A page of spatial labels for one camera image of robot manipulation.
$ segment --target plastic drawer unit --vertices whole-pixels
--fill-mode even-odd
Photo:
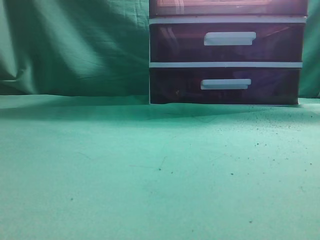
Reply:
[[[150,0],[150,103],[297,104],[306,15],[306,0]]]

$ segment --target drawer handle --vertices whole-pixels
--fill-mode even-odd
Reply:
[[[201,90],[248,89],[251,79],[205,79],[201,81]]]
[[[205,46],[243,46],[252,45],[257,38],[254,31],[247,32],[208,32],[204,36]]]

